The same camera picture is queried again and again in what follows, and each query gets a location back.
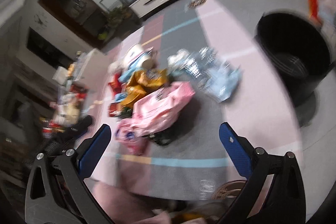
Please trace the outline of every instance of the black plastic bin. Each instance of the black plastic bin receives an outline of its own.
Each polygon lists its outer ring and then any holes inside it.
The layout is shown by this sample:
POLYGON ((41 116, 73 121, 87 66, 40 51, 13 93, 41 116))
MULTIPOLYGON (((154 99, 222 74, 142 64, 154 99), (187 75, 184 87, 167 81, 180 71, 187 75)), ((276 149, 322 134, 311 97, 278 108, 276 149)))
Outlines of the black plastic bin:
POLYGON ((300 105, 332 68, 324 38, 308 21, 278 12, 263 15, 256 33, 294 105, 300 105))

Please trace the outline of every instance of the pink bag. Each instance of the pink bag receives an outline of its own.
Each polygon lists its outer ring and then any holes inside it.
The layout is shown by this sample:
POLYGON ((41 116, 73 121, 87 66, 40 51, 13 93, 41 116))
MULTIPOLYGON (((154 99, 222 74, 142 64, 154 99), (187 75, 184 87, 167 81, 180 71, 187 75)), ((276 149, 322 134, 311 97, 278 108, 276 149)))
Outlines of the pink bag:
POLYGON ((189 82, 173 82, 150 93, 134 104, 132 118, 121 120, 115 139, 132 154, 142 155, 148 142, 142 136, 171 127, 194 94, 189 82))
POLYGON ((130 122, 135 135, 145 136, 171 127, 194 94, 189 82, 173 82, 137 101, 130 122))
POLYGON ((142 137, 136 137, 131 127, 131 118, 122 119, 115 132, 115 139, 125 145, 129 152, 134 155, 142 155, 148 140, 142 137))

